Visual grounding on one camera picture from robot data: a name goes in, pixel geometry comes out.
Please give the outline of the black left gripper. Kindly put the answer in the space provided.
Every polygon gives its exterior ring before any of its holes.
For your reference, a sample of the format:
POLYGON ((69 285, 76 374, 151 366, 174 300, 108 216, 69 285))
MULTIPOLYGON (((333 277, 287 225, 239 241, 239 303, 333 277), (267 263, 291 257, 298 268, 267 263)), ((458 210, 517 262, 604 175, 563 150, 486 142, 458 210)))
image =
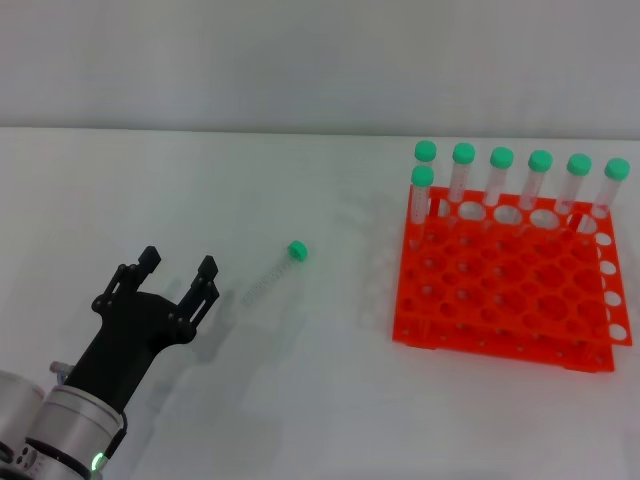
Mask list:
POLYGON ((219 298, 218 267, 207 255, 187 293, 177 304, 138 292, 161 257, 147 246, 134 264, 120 264, 91 308, 102 317, 98 334, 75 364, 65 384, 82 390, 115 411, 125 409, 155 357, 164 349, 192 341, 219 298))

